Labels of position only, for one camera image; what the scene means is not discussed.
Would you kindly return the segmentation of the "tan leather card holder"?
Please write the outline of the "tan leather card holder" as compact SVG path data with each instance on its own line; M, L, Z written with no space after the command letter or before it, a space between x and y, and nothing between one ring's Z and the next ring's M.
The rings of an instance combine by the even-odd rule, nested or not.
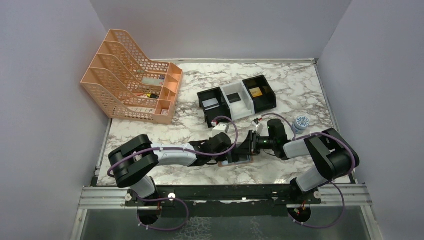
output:
M250 155L230 155L227 160L218 163L219 167L229 167L235 165L251 164L254 159Z

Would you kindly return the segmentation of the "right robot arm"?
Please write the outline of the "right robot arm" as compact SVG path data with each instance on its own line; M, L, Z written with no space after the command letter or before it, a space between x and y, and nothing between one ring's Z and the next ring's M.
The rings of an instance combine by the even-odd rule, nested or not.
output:
M267 122L268 136L249 131L245 141L235 147L233 156L256 156L262 150L273 151L282 161L310 156L313 166L290 181L289 199L300 204L309 193L330 181L349 175L360 164L358 154L334 129L313 133L297 140L289 140L284 124L279 119Z

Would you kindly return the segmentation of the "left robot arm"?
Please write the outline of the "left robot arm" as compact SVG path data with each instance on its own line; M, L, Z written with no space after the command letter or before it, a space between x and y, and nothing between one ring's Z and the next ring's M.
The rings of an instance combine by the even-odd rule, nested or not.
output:
M130 188L144 205L149 206L157 200L156 185L148 175L154 167L204 166L225 156L234 147L225 133L182 145L153 143L146 134L141 134L108 155L111 167L107 175L115 179L119 188Z

